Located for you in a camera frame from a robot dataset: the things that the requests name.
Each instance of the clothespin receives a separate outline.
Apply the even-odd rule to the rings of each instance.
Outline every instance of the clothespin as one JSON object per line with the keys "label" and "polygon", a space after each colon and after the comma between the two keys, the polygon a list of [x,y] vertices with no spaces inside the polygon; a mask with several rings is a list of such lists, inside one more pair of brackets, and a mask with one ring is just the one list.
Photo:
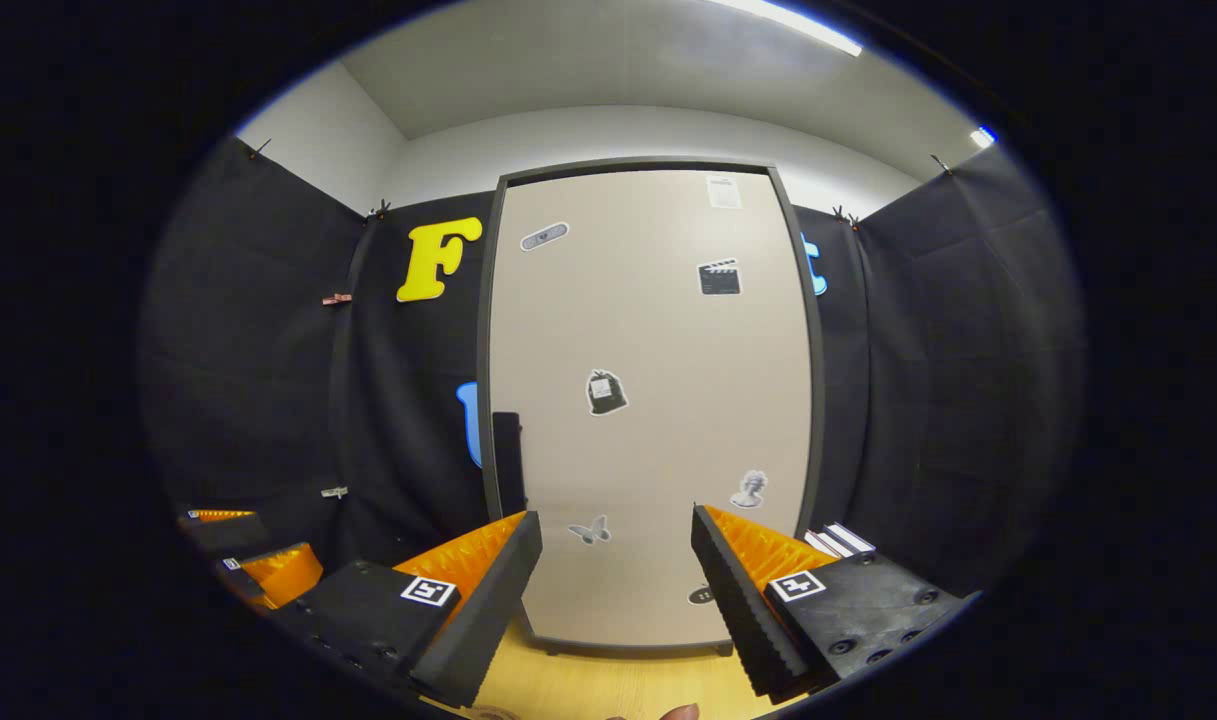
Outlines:
{"label": "clothespin", "polygon": [[267,141],[265,141],[265,142],[262,142],[262,144],[260,144],[260,147],[257,147],[257,150],[253,150],[253,151],[252,151],[252,154],[248,154],[248,159],[251,159],[251,161],[256,161],[256,159],[257,159],[257,156],[258,156],[258,154],[260,154],[260,151],[262,151],[262,150],[263,150],[263,148],[264,148],[265,146],[270,145],[270,140],[271,140],[270,137],[267,137]]}
{"label": "clothespin", "polygon": [[936,154],[929,154],[929,158],[932,158],[933,161],[937,161],[937,164],[941,165],[941,169],[946,170],[947,176],[952,176],[952,174],[955,174],[954,171],[952,171],[950,168],[946,167],[946,163],[942,163],[942,161],[941,161],[941,158],[938,158],[938,156],[936,156]]}

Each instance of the ceiling light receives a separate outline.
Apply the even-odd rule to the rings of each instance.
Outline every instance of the ceiling light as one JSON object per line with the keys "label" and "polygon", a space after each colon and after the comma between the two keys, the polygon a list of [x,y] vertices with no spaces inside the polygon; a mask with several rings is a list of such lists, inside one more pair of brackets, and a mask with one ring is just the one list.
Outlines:
{"label": "ceiling light", "polygon": [[796,29],[804,33],[807,36],[815,38],[826,43],[828,45],[834,45],[848,55],[858,56],[860,55],[860,45],[851,41],[848,38],[840,35],[840,33],[828,28],[820,23],[813,22],[803,17],[803,15],[791,13],[790,10],[779,9],[776,5],[770,5],[763,0],[710,0],[710,2],[718,2],[719,5],[727,5],[729,9],[745,10],[746,13],[758,15],[761,18],[773,19],[774,23],[781,23],[787,28]]}
{"label": "ceiling light", "polygon": [[989,147],[991,144],[996,141],[996,136],[991,135],[991,131],[986,128],[974,129],[974,135],[970,135],[969,137],[972,137],[974,142],[976,142],[978,147]]}

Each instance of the finger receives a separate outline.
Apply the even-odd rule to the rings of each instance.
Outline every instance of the finger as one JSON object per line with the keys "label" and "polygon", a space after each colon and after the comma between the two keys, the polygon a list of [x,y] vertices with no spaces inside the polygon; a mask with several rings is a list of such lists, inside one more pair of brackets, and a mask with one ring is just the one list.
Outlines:
{"label": "finger", "polygon": [[660,720],[699,720],[699,718],[700,709],[694,702],[691,705],[677,707],[674,710],[667,711]]}

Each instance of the black fabric backdrop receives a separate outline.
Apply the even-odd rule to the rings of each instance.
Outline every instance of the black fabric backdrop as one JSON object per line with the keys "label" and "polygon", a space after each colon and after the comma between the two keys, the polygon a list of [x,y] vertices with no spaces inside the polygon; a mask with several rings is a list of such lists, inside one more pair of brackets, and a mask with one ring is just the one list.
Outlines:
{"label": "black fabric backdrop", "polygon": [[[231,141],[198,178],[147,296],[145,410],[170,495],[259,510],[329,570],[484,524],[456,390],[476,379],[486,238],[462,238],[443,296],[394,296],[408,232],[486,224],[493,192],[365,219],[248,152]],[[828,279],[811,527],[843,521],[948,591],[983,587],[1033,536],[1078,414],[1078,297],[1050,210],[997,150],[858,231],[795,210]],[[353,302],[321,305],[333,292]]]}

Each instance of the yellow letter f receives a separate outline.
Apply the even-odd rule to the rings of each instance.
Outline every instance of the yellow letter f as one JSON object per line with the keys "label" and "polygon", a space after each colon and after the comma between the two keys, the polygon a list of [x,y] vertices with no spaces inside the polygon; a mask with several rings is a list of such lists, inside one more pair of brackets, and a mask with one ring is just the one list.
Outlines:
{"label": "yellow letter f", "polygon": [[413,258],[408,260],[408,280],[396,293],[398,302],[433,300],[443,296],[444,283],[439,282],[439,265],[444,275],[452,275],[461,265],[461,237],[467,242],[479,240],[484,234],[478,218],[452,220],[413,227]]}

